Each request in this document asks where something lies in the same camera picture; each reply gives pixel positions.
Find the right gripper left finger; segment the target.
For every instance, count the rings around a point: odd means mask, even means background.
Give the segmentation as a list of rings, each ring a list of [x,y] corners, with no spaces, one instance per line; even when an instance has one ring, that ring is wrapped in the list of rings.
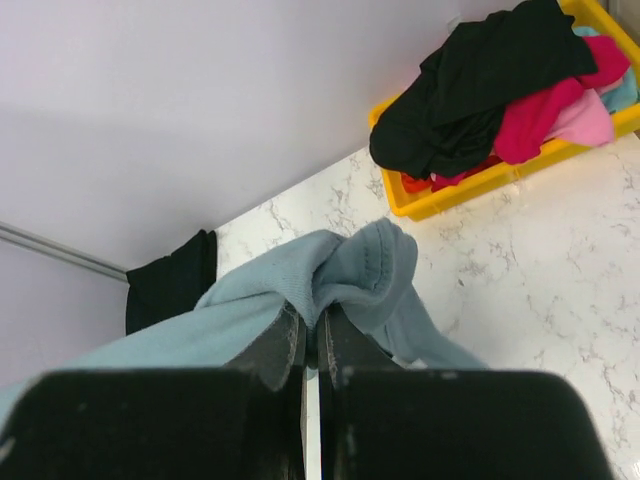
[[[301,479],[304,322],[283,313],[179,398],[159,374],[52,373],[11,409],[5,479]]]

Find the blue-grey t shirt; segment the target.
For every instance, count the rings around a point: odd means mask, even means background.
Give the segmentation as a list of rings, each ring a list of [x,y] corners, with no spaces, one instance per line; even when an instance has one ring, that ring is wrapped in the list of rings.
[[[443,335],[413,285],[415,239],[386,218],[350,237],[318,230],[281,244],[228,272],[193,310],[104,345],[57,373],[157,373],[169,393],[199,392],[190,369],[221,367],[283,313],[304,322],[314,341],[332,304],[392,357],[436,369],[483,369],[485,363]]]

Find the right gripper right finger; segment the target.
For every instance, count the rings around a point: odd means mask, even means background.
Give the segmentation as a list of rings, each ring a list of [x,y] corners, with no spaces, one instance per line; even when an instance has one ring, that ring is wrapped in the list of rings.
[[[591,416],[561,377],[407,370],[340,306],[317,327],[325,479],[605,479]]]

